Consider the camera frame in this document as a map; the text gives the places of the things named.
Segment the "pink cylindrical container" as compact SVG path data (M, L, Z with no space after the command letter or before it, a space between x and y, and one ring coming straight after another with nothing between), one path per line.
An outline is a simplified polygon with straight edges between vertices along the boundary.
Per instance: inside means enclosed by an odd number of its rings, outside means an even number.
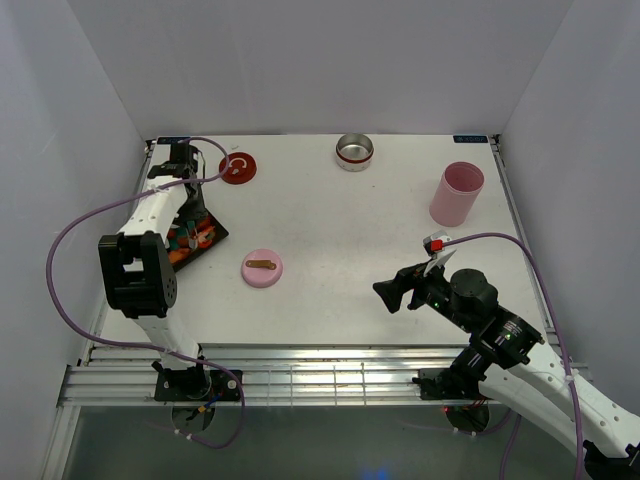
M439 225L462 225L484 186L484 174L468 162L448 165L429 205L431 218Z

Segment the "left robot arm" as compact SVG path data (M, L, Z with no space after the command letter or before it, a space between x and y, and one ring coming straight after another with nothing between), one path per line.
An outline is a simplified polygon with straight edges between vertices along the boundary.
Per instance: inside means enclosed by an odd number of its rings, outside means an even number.
M146 182L150 194L138 201L118 233L100 239L99 259L111 309L133 321L160 349L163 370L181 371L178 388L197 400L210 392L212 376L191 362L201 355L201 347L171 311L178 287L166 242L171 227L199 219L206 209L199 186L166 187L168 180Z

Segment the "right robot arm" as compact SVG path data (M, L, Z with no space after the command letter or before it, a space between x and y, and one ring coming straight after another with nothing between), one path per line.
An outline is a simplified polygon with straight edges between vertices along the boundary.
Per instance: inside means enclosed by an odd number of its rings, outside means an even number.
M496 400L583 456L593 479L639 476L639 418L599 392L577 371L567 372L542 334L500 306L485 275L462 269L406 267L374 291L395 313L405 293L409 309L433 309L465 333L469 344L451 365L413 381L424 399Z

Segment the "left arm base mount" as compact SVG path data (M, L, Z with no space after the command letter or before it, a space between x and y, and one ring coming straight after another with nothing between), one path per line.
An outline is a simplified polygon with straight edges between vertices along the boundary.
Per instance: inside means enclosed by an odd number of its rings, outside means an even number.
M217 398L221 402L239 402L238 384L242 380L243 372L241 370L233 370L232 373L237 377L235 382L232 382L232 378L226 373L219 370L209 370L210 379L207 382L207 387L203 388L200 393L191 395L184 393L176 386L171 386L166 376L163 373L159 373L156 379L153 399L157 402L206 403L213 398Z

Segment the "metal tongs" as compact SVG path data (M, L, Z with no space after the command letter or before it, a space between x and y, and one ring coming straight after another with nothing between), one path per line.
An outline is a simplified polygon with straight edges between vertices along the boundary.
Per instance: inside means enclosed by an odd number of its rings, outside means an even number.
M197 229L195 227L188 227L187 228L187 233L188 233L189 248L191 250L196 250L198 248L198 232L197 232Z

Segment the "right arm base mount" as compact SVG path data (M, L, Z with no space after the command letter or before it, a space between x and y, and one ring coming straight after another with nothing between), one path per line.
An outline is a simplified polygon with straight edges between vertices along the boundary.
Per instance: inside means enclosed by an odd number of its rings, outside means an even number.
M439 371L419 369L412 383L419 387L422 400L486 400L480 393L480 379L472 374L464 373L453 368Z

